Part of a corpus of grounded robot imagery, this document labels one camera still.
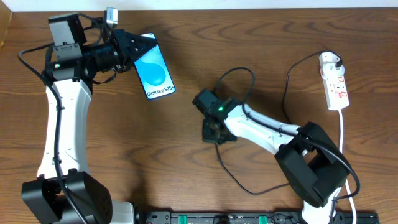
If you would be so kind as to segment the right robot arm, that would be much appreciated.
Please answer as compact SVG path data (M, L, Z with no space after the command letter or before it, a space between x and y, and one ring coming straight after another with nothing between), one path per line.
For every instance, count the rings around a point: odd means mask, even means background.
M317 124L276 121L235 98L221 100L204 89L192 101L204 115L202 139L216 146L247 139L276 159L289 185L304 201L304 223L331 223L334 201L351 172L349 162Z

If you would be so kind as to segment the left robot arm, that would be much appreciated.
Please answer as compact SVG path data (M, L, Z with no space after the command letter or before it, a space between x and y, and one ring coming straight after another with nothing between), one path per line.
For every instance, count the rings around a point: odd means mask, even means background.
M48 19L53 41L44 45L45 68L38 77L49 106L44 156L22 199L41 223L140 223L130 202L111 198L89 170L86 119L98 72L129 71L157 41L118 29L118 11L109 7L93 18L97 41L88 43L81 13Z

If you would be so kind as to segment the blue Galaxy smartphone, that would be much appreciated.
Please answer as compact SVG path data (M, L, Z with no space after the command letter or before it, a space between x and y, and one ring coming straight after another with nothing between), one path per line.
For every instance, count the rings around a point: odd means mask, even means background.
M175 93L176 87L159 44L135 61L134 66L148 100Z

